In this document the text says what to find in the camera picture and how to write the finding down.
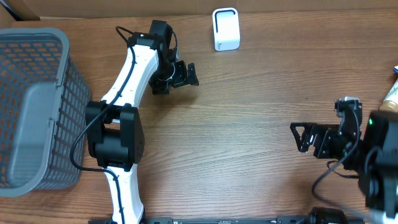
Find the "table surface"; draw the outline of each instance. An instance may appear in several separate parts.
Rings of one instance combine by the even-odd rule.
[[[162,96],[147,88],[144,94],[139,112],[146,148],[138,178],[147,216],[264,218],[327,206],[311,195],[327,161],[299,153],[289,125],[339,123],[334,101],[346,95],[363,101],[364,120],[378,108],[396,79],[398,10],[240,14],[241,45],[229,52],[215,52],[211,16],[13,27],[63,30],[93,99],[100,100],[126,58],[126,44],[114,27],[147,32],[153,19],[174,28],[182,58],[195,63],[200,86]],[[96,167],[87,151],[84,165]],[[356,180],[332,174],[318,191],[366,211]],[[0,199],[0,223],[86,223],[112,212],[104,174],[91,172],[68,189]]]

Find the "black cable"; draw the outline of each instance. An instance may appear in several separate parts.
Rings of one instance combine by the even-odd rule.
[[[356,133],[359,133],[360,130],[359,130],[358,116],[356,115],[356,113],[354,112],[354,110],[351,110],[351,112],[354,114],[355,121],[356,121]],[[352,154],[354,153],[354,151],[356,150],[356,147],[358,146],[358,143],[359,143],[359,134],[356,135],[355,143],[354,143],[353,147],[351,148],[351,150],[349,150],[349,152],[348,152],[342,159],[340,159],[332,168],[328,169],[328,170],[327,170],[326,172],[324,172],[321,176],[319,176],[319,178],[313,183],[311,192],[312,192],[312,195],[313,195],[316,199],[320,200],[321,202],[328,203],[329,205],[332,205],[332,206],[334,206],[334,207],[339,207],[339,208],[341,208],[342,210],[346,210],[347,212],[350,212],[350,213],[352,213],[353,215],[356,215],[356,216],[361,217],[362,219],[367,219],[367,220],[369,220],[371,223],[376,223],[376,222],[374,222],[374,220],[372,220],[371,218],[369,218],[367,215],[363,214],[362,212],[357,211],[357,210],[352,209],[352,208],[348,208],[348,207],[346,207],[346,206],[344,206],[344,205],[338,204],[338,203],[333,202],[333,201],[331,201],[331,200],[325,199],[325,198],[319,196],[319,195],[316,193],[316,191],[315,191],[317,185],[318,185],[325,177],[327,177],[329,174],[331,174],[338,166],[340,166],[347,158],[349,158],[350,155],[352,155]]]
[[[337,162],[337,161],[329,161],[329,162],[326,163],[326,166],[330,169],[330,164],[331,164],[331,163],[334,163],[334,162]],[[335,171],[335,170],[333,170],[333,172],[334,172],[335,174],[339,175],[340,177],[344,177],[344,178],[347,178],[347,179],[359,179],[359,176],[358,176],[358,175],[344,175],[344,174],[338,173],[338,172]]]
[[[368,152],[368,154],[366,155],[366,158],[365,158],[365,165],[364,165],[364,172],[365,172],[365,175],[368,174],[369,160],[371,159],[371,156],[373,156],[373,154],[374,154],[376,151],[381,151],[381,148],[380,148],[380,147],[374,147],[374,148],[372,148],[372,149]]]
[[[131,64],[130,71],[129,71],[126,79],[124,80],[123,84],[121,85],[119,91],[116,93],[116,96],[113,98],[113,100],[89,124],[87,124],[87,126],[77,136],[77,138],[75,139],[75,141],[73,142],[73,144],[72,144],[72,146],[70,148],[69,158],[70,158],[70,162],[79,170],[92,171],[92,172],[105,172],[105,173],[110,174],[113,177],[113,180],[116,183],[116,190],[118,192],[118,204],[119,204],[119,212],[120,212],[120,215],[122,217],[122,224],[125,224],[123,207],[122,207],[122,200],[121,200],[121,193],[120,193],[120,186],[119,186],[119,181],[118,181],[118,177],[116,176],[116,174],[114,172],[112,172],[111,170],[107,170],[107,169],[96,169],[96,168],[82,167],[82,166],[80,166],[79,164],[76,163],[75,158],[73,157],[74,153],[75,153],[75,149],[77,147],[77,144],[83,138],[85,133],[87,133],[87,130],[89,130],[92,127],[94,122],[96,122],[98,119],[102,118],[102,116],[110,109],[110,107],[112,107],[114,105],[114,103],[121,96],[121,93],[123,92],[124,87],[126,87],[127,82],[130,79],[131,73],[132,73],[132,71],[134,69],[134,65],[136,64],[136,55],[134,53],[134,49],[131,46],[129,46],[127,39],[125,38],[125,36],[122,35],[122,33],[120,33],[119,29],[124,30],[124,31],[126,31],[126,32],[128,32],[130,34],[132,34],[133,32],[131,32],[131,31],[129,31],[129,30],[123,28],[123,27],[119,27],[119,26],[116,27],[116,32],[118,32],[118,34],[127,43],[127,46],[130,48],[131,53],[132,53],[132,64]]]
[[[175,39],[175,48],[174,48],[174,59],[176,60],[177,52],[178,52],[178,42],[177,42],[177,35],[175,34],[174,30],[172,31]]]

